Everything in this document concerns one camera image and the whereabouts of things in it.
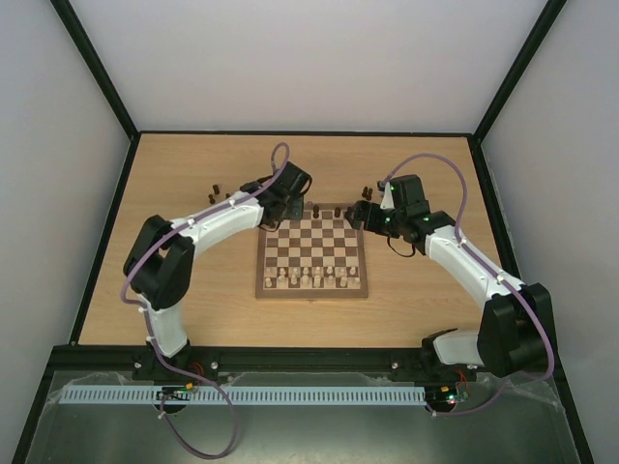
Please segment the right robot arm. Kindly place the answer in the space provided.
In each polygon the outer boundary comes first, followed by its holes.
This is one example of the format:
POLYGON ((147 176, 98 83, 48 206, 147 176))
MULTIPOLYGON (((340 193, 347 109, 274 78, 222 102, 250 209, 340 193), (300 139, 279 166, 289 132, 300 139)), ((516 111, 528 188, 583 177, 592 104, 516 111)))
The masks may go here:
POLYGON ((347 209, 349 224, 389 241, 404 240, 446 270, 482 311, 475 332, 452 329, 423 339, 424 372, 440 379, 456 364, 470 364, 507 377, 541 363, 552 372, 548 291, 502 270, 468 241, 452 217, 432 211, 418 176, 393 178, 380 190, 381 202, 360 200, 347 209))

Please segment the wooden chess board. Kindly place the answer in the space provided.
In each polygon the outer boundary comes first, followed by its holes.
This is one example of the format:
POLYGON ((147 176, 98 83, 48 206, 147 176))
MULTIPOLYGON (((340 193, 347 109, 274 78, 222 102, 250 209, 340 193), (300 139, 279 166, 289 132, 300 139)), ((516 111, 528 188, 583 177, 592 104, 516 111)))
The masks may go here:
POLYGON ((339 203, 305 204, 301 220, 284 220, 278 228, 262 229, 258 234, 255 297, 258 300, 361 300, 368 297, 368 275, 364 249, 364 237, 360 230, 353 229, 344 217, 348 206, 339 203), (312 208, 318 205, 319 218, 312 217, 312 208), (340 207, 340 217, 334 217, 334 209, 340 207), (325 287, 324 275, 328 266, 334 268, 335 285, 325 287), (310 287, 301 287, 304 267, 309 267, 310 287), (313 287, 315 267, 323 268, 322 285, 313 287), (358 268, 361 279, 359 288, 338 288, 337 268, 358 268), (279 268, 297 268, 299 286, 278 288, 279 268), (273 286, 264 286, 264 278, 270 277, 273 286))

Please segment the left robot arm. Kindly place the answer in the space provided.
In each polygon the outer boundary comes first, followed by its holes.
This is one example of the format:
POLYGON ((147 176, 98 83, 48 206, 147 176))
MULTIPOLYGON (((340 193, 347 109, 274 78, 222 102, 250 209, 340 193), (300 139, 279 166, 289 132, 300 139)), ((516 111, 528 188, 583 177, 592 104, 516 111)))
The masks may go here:
POLYGON ((154 366, 198 378, 199 371, 188 369, 191 348, 182 317, 194 261, 240 232, 279 224, 311 183, 310 174, 288 161, 199 213, 144 222, 123 267, 121 300, 144 316, 154 366))

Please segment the black aluminium frame rail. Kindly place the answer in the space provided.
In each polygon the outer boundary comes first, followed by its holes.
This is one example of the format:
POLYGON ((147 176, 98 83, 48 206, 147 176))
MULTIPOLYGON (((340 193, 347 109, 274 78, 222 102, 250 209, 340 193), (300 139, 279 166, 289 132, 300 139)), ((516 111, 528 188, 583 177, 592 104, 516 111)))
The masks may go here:
POLYGON ((55 371, 118 371, 134 380, 180 384, 188 373, 222 383, 243 373, 359 373, 418 385, 453 384, 463 374, 475 380, 477 372, 464 364, 441 366, 424 349, 295 349, 204 347, 184 349, 169 363, 184 372, 164 367, 147 345, 60 345, 52 349, 46 374, 55 371))

